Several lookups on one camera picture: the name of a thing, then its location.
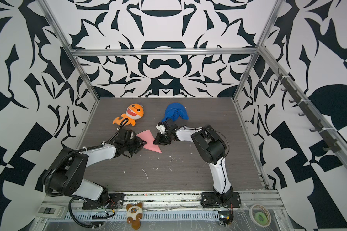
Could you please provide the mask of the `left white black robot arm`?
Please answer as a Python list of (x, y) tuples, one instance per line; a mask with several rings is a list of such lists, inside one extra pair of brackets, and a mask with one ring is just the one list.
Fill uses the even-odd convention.
[(133, 130), (119, 129), (115, 136), (100, 145), (79, 150), (64, 148), (42, 177), (47, 196), (69, 196), (91, 201), (98, 208), (110, 199), (108, 189), (84, 178), (85, 170), (96, 163), (119, 156), (132, 158), (146, 141)]

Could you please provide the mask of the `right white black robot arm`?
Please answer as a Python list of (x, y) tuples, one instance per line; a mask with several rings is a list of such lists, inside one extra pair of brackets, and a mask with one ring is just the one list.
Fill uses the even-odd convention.
[(156, 125), (159, 131), (154, 140), (156, 145), (168, 145), (171, 141), (192, 142), (201, 158), (209, 165), (213, 178), (213, 192), (201, 193), (200, 204), (203, 208), (239, 208), (241, 199), (239, 193), (233, 190), (228, 179), (225, 158), (229, 147), (218, 132), (210, 125), (199, 128), (179, 127), (171, 119)]

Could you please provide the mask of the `pink paper sheet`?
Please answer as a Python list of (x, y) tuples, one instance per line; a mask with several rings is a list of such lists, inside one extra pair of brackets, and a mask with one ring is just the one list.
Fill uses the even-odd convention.
[(139, 137), (141, 140), (146, 142), (146, 144), (143, 145), (144, 149), (147, 149), (156, 153), (162, 153), (160, 147), (156, 144), (153, 144), (155, 139), (150, 130), (146, 130), (137, 134), (137, 137)]

